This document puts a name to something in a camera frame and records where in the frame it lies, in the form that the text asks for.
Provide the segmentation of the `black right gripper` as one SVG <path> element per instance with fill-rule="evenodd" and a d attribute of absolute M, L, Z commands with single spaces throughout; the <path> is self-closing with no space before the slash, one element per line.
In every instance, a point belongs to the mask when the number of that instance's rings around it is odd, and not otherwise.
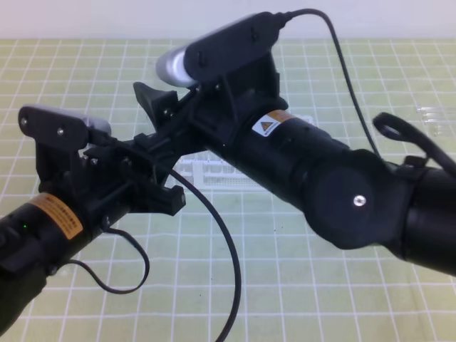
<path fill-rule="evenodd" d="M 133 90 L 151 123 L 163 125 L 163 142 L 174 150 L 232 150 L 261 117 L 288 108 L 273 60 L 216 70 L 205 81 L 192 78 L 182 61 L 173 62 L 163 68 L 163 80 L 190 91 L 178 101 L 176 91 L 141 82 Z"/>

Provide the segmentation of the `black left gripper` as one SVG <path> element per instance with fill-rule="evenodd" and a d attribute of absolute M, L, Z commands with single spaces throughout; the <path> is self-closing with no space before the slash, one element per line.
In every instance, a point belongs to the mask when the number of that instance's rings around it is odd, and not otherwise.
<path fill-rule="evenodd" d="M 165 186 L 176 160 L 160 160 L 134 140 L 91 135 L 79 151 L 84 186 L 71 192 L 71 206 L 85 228 L 108 228 L 129 213 L 175 216 L 185 205 L 181 186 Z"/>

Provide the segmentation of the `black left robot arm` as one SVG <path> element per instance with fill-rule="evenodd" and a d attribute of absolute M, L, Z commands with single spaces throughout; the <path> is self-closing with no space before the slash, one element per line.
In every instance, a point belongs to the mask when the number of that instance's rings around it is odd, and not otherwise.
<path fill-rule="evenodd" d="M 1 219 L 1 329 L 8 329 L 45 287 L 101 234 L 138 242 L 115 223 L 130 213 L 174 215 L 180 186 L 166 187 L 177 156 L 114 138 L 87 148 L 36 143 L 38 194 Z"/>

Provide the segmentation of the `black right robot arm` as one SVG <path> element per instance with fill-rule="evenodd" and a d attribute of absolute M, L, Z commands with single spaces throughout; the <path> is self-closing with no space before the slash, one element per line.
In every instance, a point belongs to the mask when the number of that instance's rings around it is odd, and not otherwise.
<path fill-rule="evenodd" d="M 423 157 L 397 165 L 353 150 L 287 113 L 270 59 L 174 91 L 133 86 L 155 133 L 149 151 L 178 158 L 209 150 L 304 213 L 339 249 L 381 245 L 397 258 L 455 273 L 455 162 L 430 138 L 388 113 L 373 121 Z"/>

